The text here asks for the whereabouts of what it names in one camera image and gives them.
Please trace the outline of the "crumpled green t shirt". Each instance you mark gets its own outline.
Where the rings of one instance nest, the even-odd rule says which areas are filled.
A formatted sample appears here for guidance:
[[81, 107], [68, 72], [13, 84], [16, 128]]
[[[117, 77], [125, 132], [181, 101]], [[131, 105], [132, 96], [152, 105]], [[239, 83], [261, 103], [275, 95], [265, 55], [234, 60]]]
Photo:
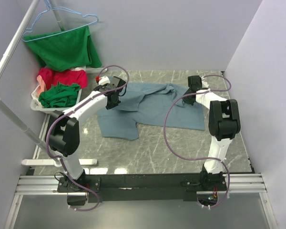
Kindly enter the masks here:
[[39, 102], [44, 108], [72, 107], [76, 104], [80, 89], [76, 83], [72, 85], [58, 83], [56, 86], [52, 85], [49, 90], [41, 92]]

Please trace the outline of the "hanging green t shirt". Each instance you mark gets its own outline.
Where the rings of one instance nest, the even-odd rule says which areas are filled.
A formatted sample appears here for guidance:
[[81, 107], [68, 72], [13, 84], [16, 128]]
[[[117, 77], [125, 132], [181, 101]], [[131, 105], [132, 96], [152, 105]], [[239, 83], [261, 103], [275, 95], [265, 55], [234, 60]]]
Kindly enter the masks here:
[[88, 26], [69, 31], [24, 36], [23, 40], [42, 68], [48, 67], [63, 72], [81, 66], [91, 68], [102, 66]]

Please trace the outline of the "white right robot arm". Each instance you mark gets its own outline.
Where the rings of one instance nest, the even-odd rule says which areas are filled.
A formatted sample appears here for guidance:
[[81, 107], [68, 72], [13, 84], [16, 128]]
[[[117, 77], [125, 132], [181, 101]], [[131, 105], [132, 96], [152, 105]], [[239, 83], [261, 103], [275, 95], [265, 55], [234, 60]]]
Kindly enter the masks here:
[[222, 162], [228, 148], [241, 129], [237, 100], [225, 99], [211, 92], [199, 75], [189, 76], [187, 81], [189, 88], [185, 94], [194, 95], [183, 98], [183, 101], [189, 105], [201, 104], [209, 109], [208, 128], [212, 138], [204, 169], [207, 173], [219, 174], [224, 170]]

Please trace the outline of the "white plastic laundry basket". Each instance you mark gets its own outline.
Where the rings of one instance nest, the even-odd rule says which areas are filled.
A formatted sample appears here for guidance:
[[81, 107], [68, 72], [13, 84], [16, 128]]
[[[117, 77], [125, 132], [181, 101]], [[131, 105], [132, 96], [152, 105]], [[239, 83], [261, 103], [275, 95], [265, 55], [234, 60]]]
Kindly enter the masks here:
[[45, 114], [50, 114], [53, 111], [57, 110], [57, 111], [64, 111], [66, 109], [68, 109], [68, 107], [60, 107], [60, 108], [44, 108], [41, 103], [39, 102], [39, 95], [38, 95], [38, 91], [40, 90], [40, 85], [37, 85], [37, 87], [35, 88], [35, 90], [31, 93], [31, 104], [30, 104], [30, 108], [33, 111], [40, 111], [43, 112]]

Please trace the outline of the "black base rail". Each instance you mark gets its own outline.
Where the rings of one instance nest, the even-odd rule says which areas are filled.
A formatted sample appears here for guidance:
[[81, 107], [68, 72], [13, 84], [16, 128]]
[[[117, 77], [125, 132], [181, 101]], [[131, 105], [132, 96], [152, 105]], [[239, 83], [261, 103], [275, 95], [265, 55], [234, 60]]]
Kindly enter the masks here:
[[63, 175], [21, 176], [16, 195], [62, 195], [70, 206], [85, 203], [131, 200], [207, 201], [213, 203], [225, 193], [263, 193], [266, 187], [260, 174], [120, 174], [87, 175], [91, 193], [73, 185]]

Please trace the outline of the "white clothes rack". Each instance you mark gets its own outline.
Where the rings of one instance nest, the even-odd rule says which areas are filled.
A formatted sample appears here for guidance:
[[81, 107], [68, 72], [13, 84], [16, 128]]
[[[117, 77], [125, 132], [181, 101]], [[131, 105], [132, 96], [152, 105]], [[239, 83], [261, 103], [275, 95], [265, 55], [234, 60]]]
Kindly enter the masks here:
[[[22, 0], [0, 0], [0, 60], [20, 26], [25, 10]], [[39, 133], [45, 114], [30, 108], [31, 92], [39, 71], [32, 53], [20, 41], [0, 77], [1, 100], [34, 132]], [[0, 111], [0, 168], [21, 170], [36, 145]]]

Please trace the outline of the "red t shirt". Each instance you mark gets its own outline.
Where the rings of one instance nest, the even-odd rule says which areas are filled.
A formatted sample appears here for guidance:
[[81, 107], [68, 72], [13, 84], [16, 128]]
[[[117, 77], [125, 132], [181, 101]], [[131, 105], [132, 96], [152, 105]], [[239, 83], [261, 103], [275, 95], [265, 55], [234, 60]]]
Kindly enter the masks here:
[[52, 86], [56, 86], [58, 83], [68, 86], [75, 83], [78, 84], [81, 89], [88, 85], [88, 78], [85, 70], [65, 70], [63, 72], [57, 72], [49, 68], [41, 68], [38, 75], [42, 76], [47, 90], [51, 89]]

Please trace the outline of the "pink garment in basket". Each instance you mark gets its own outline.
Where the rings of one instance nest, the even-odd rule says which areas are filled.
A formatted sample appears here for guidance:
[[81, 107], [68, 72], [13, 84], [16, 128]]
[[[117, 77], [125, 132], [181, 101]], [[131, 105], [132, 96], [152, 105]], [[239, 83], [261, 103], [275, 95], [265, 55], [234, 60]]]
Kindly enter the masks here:
[[37, 90], [38, 95], [40, 95], [42, 92], [47, 91], [46, 84], [45, 84], [45, 82], [44, 82], [44, 80], [43, 80], [41, 75], [37, 76], [37, 82], [39, 84], [38, 90]]

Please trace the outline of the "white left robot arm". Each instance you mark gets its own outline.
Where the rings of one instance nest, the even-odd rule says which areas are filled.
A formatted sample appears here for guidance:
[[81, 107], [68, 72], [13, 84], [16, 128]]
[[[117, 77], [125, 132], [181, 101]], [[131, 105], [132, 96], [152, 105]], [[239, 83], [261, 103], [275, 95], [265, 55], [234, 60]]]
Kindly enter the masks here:
[[50, 117], [46, 146], [48, 155], [58, 159], [71, 177], [69, 186], [79, 192], [85, 188], [84, 169], [79, 162], [77, 149], [80, 144], [80, 127], [99, 110], [112, 109], [119, 103], [120, 92], [127, 82], [114, 76], [100, 78], [98, 85], [81, 102], [63, 112], [54, 111]]

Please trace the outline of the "grey-blue polo shirt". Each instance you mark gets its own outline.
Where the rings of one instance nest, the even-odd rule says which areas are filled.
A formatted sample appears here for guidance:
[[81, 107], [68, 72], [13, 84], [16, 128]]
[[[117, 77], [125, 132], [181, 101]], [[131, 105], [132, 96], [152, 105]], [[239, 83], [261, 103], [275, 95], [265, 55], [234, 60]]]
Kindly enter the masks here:
[[186, 90], [173, 83], [128, 83], [117, 107], [97, 113], [102, 136], [136, 140], [137, 124], [205, 130], [202, 105], [180, 100]]

